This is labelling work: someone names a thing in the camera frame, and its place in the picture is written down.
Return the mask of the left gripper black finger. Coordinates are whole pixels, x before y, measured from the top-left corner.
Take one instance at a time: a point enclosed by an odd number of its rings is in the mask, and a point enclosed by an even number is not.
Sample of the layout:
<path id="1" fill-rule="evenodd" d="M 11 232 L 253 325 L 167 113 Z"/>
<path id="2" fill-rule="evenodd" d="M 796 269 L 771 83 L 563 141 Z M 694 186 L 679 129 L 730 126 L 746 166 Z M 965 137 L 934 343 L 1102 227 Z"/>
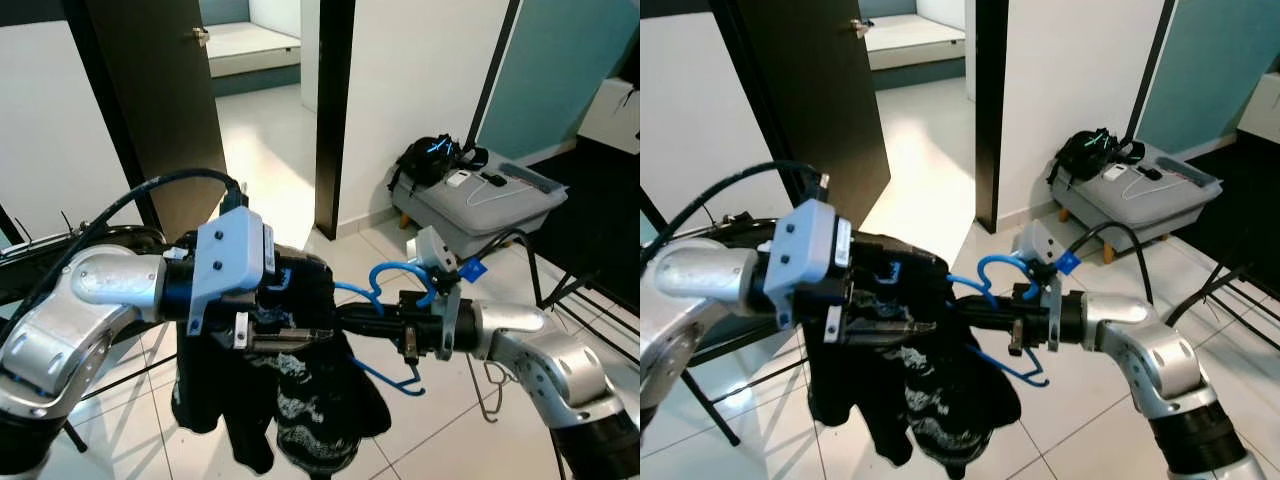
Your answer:
<path id="1" fill-rule="evenodd" d="M 841 326 L 844 346 L 896 346 L 916 334 L 914 323 L 854 320 Z"/>
<path id="2" fill-rule="evenodd" d="M 334 337 L 333 330 L 279 330 L 255 333 L 250 338 L 250 351 L 259 353 L 287 353 L 323 343 Z"/>

